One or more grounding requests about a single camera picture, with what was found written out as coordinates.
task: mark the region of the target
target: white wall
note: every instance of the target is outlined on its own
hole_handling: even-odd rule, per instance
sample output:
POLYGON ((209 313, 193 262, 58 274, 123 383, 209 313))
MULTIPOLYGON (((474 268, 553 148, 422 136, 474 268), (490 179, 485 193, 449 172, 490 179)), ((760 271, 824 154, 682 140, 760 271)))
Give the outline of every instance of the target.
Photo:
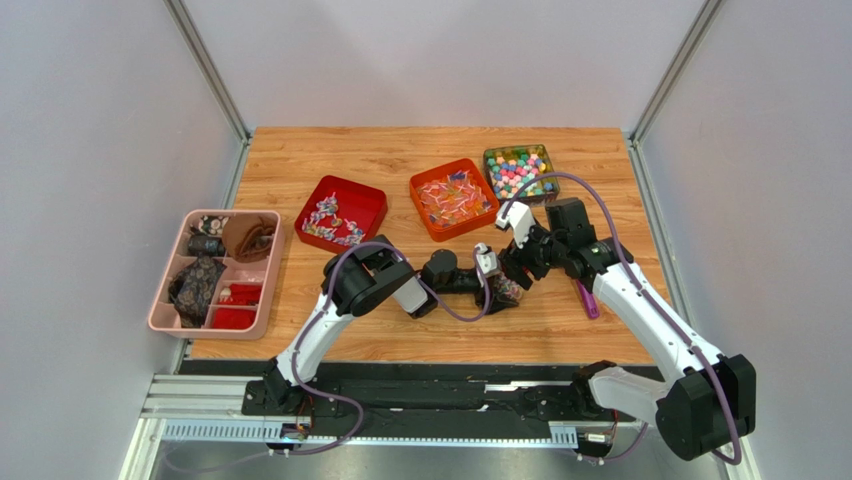
POLYGON ((145 319, 238 145, 161 1, 0 4, 0 478, 114 479, 176 342, 145 319))
POLYGON ((757 368, 763 478, 849 478, 852 3, 727 2, 644 146, 701 330, 757 368))
POLYGON ((632 129, 702 0, 187 0, 251 126, 632 129))

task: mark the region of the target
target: brown cloth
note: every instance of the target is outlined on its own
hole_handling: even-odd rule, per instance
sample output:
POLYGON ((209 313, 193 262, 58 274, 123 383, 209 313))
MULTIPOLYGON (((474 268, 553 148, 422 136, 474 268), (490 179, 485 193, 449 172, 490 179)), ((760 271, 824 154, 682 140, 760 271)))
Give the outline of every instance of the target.
POLYGON ((260 215, 236 215, 225 224, 222 242, 228 256, 240 263, 251 263, 269 255, 272 249, 270 235, 274 232, 274 220, 260 215))

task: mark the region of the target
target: robotic arm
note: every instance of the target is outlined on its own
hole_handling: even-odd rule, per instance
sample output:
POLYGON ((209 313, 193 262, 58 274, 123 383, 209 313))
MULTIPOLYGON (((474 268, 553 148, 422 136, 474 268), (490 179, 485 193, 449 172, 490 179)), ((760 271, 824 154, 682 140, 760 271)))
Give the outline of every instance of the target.
POLYGON ((606 361, 585 367, 575 375, 573 383, 580 396, 581 413, 592 415, 602 409, 615 409, 643 420, 656 426, 666 444, 685 460, 728 443, 730 436, 721 405, 704 366, 693 353, 698 347, 711 362, 717 362, 713 369, 739 435, 754 431, 756 386, 751 363, 742 355, 725 357, 692 330, 625 251, 632 274, 644 287, 643 292, 638 292, 615 252, 613 239, 597 240, 579 199, 553 202, 546 212, 550 230, 542 227, 530 208, 519 202, 504 204, 498 213, 498 228, 511 228, 513 233, 509 247, 500 253, 507 276, 528 289, 532 285, 529 275, 538 280, 552 268, 564 269, 618 315, 663 375, 663 382, 657 382, 606 361), (690 345, 643 295, 651 296, 664 309, 690 338, 690 345))

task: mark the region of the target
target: wooden table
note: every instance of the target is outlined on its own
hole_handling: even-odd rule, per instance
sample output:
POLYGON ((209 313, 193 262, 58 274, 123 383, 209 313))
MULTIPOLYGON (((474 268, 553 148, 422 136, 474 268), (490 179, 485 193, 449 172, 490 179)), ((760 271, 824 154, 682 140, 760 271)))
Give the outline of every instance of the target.
MULTIPOLYGON (((408 193, 415 173, 462 157, 481 162, 486 148, 543 143, 557 170, 586 179, 606 201, 622 243, 645 275, 666 295, 638 187, 621 132, 571 128, 259 128, 236 197, 237 209, 281 214, 287 235, 275 304, 266 336, 257 341, 198 340, 193 358, 267 359, 294 338, 316 303, 329 252, 303 244, 293 222, 317 182, 333 174, 383 190, 388 214, 379 233, 420 268, 434 250, 451 249, 459 266, 473 265, 477 242, 504 248, 510 233, 481 228, 444 243, 426 233, 408 193)), ((561 198, 585 203, 599 238, 609 236, 603 215, 581 187, 560 181, 561 198)), ((543 209, 534 209, 544 221, 543 209)), ((471 295, 445 296, 455 310, 475 314, 471 295)), ((336 361, 481 362, 524 364, 651 363, 627 327, 603 308, 586 317, 574 282, 553 271, 526 292, 521 306, 476 323, 440 309, 412 320, 388 300, 347 328, 325 357, 336 361)))

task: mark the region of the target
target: black patterned pouch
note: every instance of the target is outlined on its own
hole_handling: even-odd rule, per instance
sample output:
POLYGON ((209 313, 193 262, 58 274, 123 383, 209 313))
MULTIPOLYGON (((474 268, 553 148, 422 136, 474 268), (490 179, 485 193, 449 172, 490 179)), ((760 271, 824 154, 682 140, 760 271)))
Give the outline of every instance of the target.
POLYGON ((225 265, 210 257, 199 257, 175 276, 169 284, 169 301, 180 315, 183 328, 201 328, 207 319, 207 310, 213 302, 216 283, 225 271, 225 265))

